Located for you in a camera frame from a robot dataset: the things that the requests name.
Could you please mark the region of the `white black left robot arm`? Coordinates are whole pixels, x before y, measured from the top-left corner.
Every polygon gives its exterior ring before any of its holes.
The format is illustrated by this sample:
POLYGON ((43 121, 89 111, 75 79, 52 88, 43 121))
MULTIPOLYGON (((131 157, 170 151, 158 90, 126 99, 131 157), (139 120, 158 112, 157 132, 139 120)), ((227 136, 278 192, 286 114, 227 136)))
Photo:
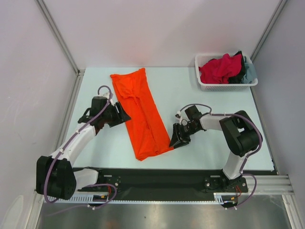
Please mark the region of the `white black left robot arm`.
POLYGON ((50 197, 70 199, 74 192, 84 187, 99 191, 105 186, 105 178, 93 167, 74 170, 73 165, 87 146, 105 125, 114 127, 130 121, 120 102, 109 96, 95 96, 91 106, 79 118, 76 130, 49 156, 41 156, 36 163, 36 192, 50 197))

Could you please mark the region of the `orange t-shirt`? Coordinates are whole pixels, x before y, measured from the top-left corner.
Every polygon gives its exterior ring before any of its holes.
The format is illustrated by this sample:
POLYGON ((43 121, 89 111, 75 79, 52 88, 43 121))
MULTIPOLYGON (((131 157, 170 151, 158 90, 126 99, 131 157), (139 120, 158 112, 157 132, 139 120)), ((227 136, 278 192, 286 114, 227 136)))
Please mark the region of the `orange t-shirt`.
POLYGON ((118 101, 131 118, 126 127, 136 159, 143 161, 173 150, 148 86, 145 68, 110 77, 118 101))

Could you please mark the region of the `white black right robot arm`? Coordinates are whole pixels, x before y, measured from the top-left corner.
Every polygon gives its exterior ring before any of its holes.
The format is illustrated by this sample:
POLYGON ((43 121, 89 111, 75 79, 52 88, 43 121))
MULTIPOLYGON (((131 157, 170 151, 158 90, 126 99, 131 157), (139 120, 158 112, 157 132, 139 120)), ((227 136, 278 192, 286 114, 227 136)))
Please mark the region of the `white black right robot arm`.
POLYGON ((201 113, 197 104, 190 104, 182 108, 175 117, 178 122, 173 124, 173 135, 170 147, 174 149, 186 146, 191 141, 191 135, 199 131, 221 131, 230 150, 229 157, 220 175, 204 178, 204 192, 232 192, 236 186, 243 183, 242 173, 248 158, 256 154, 262 147, 263 137, 246 111, 241 110, 233 114, 201 113))

